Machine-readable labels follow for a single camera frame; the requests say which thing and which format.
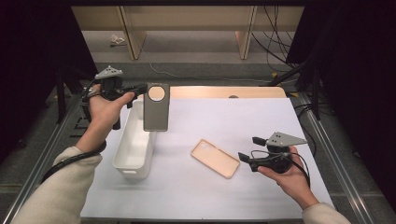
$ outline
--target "white table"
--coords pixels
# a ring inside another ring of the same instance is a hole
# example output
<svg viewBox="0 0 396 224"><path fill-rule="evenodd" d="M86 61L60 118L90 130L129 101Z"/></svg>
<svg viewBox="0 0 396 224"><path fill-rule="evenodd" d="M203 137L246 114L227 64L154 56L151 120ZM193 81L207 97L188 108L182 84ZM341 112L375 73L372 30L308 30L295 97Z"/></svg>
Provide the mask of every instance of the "white table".
<svg viewBox="0 0 396 224"><path fill-rule="evenodd" d="M121 124L128 112L122 110ZM275 131L304 138L287 98L171 99L169 129L157 134L148 177L128 180L112 166L122 130L112 132L81 215L161 221L301 218L298 204L246 163L226 179L190 154L201 138L235 157L249 154L264 149L252 136L269 138ZM313 192L332 204L308 145L297 148L308 163Z"/></svg>

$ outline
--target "human hand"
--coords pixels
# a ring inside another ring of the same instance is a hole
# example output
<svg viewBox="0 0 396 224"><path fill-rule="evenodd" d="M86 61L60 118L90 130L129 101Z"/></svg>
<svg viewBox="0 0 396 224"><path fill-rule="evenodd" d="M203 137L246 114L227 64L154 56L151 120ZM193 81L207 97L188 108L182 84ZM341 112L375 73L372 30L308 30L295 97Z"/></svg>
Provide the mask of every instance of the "human hand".
<svg viewBox="0 0 396 224"><path fill-rule="evenodd" d="M290 147L290 153L298 153L297 148ZM304 167L297 155L292 154L291 156L293 161L295 161L301 167ZM295 165L292 165L290 169L283 174L278 174L270 168L263 166L260 166L258 171L263 175L275 180L275 182L283 189L283 191L285 191L286 194L296 201L303 210L318 203L318 199L309 188L303 172Z"/></svg>
<svg viewBox="0 0 396 224"><path fill-rule="evenodd" d="M100 85L92 87L100 91ZM87 131L78 140L76 147L83 152L89 152L99 148L105 142L113 125L120 117L120 111L124 105L134 99L133 92L127 92L115 101L108 101L101 95L90 98L91 123Z"/></svg>

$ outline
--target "tan phone case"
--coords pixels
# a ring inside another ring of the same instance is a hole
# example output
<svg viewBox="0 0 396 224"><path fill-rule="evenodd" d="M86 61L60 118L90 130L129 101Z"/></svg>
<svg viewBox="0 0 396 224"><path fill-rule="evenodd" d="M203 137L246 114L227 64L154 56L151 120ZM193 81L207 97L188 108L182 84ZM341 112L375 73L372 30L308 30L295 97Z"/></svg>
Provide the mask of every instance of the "tan phone case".
<svg viewBox="0 0 396 224"><path fill-rule="evenodd" d="M239 166L239 160L236 157L215 147L205 139L201 139L192 150L191 155L228 179L233 177Z"/></svg>

